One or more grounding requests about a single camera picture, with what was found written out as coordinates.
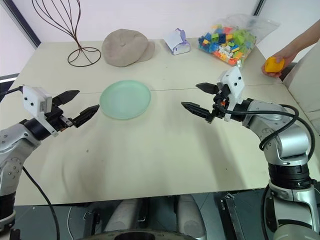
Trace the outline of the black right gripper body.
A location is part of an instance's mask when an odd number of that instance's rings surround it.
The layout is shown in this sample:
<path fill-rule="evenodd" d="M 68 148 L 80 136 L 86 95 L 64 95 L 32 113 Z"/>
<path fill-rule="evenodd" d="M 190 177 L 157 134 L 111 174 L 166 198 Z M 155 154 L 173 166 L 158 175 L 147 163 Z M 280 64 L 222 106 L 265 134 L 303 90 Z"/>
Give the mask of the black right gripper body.
<path fill-rule="evenodd" d="M 226 115 L 225 111 L 229 106 L 229 94 L 231 90 L 227 84 L 224 84 L 221 89 L 216 86 L 213 90 L 213 105 L 212 115 L 213 118 L 223 119 Z"/>

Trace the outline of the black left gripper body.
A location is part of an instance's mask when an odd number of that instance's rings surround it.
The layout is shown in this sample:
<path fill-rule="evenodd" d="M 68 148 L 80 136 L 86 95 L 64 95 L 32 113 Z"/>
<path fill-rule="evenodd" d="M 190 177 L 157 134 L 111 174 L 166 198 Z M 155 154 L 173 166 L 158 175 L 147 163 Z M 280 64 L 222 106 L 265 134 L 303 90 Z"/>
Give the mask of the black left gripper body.
<path fill-rule="evenodd" d="M 51 106 L 51 112 L 45 114 L 46 121 L 57 131 L 62 132 L 73 126 L 71 119 L 64 116 L 64 112 L 56 105 Z"/>

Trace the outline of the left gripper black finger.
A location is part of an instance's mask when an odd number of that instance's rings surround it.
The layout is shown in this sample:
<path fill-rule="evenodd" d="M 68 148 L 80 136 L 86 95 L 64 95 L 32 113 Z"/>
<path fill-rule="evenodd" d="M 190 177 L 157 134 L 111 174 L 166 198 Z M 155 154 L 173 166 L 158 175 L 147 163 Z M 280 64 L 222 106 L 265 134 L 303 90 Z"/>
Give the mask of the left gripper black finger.
<path fill-rule="evenodd" d="M 79 94 L 79 90 L 67 90 L 52 99 L 52 105 L 58 107 L 60 105 L 65 105 L 66 103 L 73 100 L 77 94 Z"/>
<path fill-rule="evenodd" d="M 73 126 L 78 128 L 78 127 L 82 126 L 83 124 L 85 124 L 87 121 L 89 121 L 96 114 L 99 107 L 100 107 L 99 104 L 93 105 L 93 106 L 86 108 L 82 112 L 80 112 L 77 117 L 72 119 Z"/>

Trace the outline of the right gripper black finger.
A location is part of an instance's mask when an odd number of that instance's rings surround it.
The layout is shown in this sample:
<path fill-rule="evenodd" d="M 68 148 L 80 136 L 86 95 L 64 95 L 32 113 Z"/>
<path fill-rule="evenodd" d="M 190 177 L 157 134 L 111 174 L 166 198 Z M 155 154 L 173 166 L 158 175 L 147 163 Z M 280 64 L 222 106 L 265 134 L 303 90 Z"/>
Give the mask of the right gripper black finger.
<path fill-rule="evenodd" d="M 193 102 L 181 102 L 181 105 L 187 111 L 189 111 L 193 115 L 196 115 L 200 118 L 205 119 L 208 123 L 211 123 L 213 121 L 212 113 L 209 110 L 200 107 L 200 105 L 193 103 Z"/>
<path fill-rule="evenodd" d="M 217 85 L 208 82 L 198 83 L 195 86 L 203 92 L 211 95 L 216 95 L 220 91 Z"/>

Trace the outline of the person's bare hand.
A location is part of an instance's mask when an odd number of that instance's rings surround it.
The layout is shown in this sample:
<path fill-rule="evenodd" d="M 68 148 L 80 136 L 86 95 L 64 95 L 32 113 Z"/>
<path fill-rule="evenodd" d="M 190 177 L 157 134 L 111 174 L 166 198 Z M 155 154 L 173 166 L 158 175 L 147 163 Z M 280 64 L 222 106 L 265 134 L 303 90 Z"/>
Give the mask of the person's bare hand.
<path fill-rule="evenodd" d="M 282 69 L 278 72 L 266 72 L 265 64 L 263 64 L 261 67 L 261 71 L 266 76 L 279 78 L 282 75 L 284 69 L 293 62 L 297 54 L 298 54 L 297 50 L 291 49 L 290 47 L 284 47 L 283 49 L 281 49 L 280 51 L 272 55 L 272 57 L 275 58 L 277 63 L 281 62 L 282 60 L 284 61 Z"/>

